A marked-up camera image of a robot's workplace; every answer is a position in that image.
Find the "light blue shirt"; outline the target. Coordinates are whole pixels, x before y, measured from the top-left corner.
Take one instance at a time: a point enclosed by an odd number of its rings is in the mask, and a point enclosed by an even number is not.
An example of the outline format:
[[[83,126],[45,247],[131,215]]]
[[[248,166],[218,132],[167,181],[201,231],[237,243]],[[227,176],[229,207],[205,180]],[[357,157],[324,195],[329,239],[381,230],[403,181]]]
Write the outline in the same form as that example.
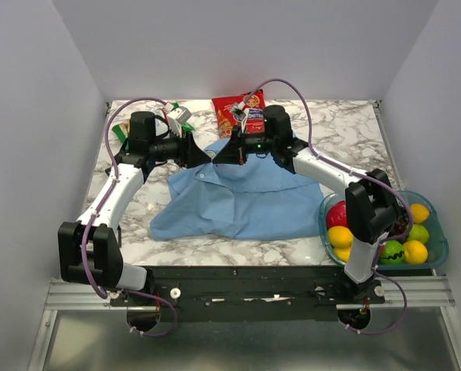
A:
[[[218,235],[289,240],[319,235],[319,183],[278,167],[271,156],[244,165],[207,163],[167,180],[168,205],[151,221],[153,240]]]

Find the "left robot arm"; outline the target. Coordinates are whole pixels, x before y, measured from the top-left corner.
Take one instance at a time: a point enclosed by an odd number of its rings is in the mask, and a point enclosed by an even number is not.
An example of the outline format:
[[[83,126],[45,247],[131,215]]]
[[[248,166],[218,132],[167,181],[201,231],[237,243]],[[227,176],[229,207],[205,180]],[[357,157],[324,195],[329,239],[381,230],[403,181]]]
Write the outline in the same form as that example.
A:
[[[89,208],[74,222],[58,230],[60,274],[63,280],[89,284],[105,292],[128,289],[137,305],[154,297],[148,271],[124,262],[121,255],[120,221],[136,192],[161,162],[194,168],[210,162],[186,122],[185,107],[166,106],[162,115],[137,111],[129,120],[129,133],[113,157],[108,180]]]

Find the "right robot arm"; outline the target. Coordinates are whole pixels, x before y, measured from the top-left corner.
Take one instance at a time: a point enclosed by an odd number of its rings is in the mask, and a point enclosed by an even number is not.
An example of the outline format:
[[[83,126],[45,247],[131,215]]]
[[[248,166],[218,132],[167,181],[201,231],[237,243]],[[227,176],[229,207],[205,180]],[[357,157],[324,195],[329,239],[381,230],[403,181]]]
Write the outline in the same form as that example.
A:
[[[268,106],[263,117],[265,130],[262,133],[247,134],[240,126],[234,126],[213,163],[243,165],[249,154],[270,154],[277,166],[314,179],[342,196],[353,242],[338,287],[344,301],[359,301],[374,279],[379,246],[401,215],[398,194],[392,189],[387,174],[380,169],[363,172],[314,154],[306,141],[294,135],[284,107]]]

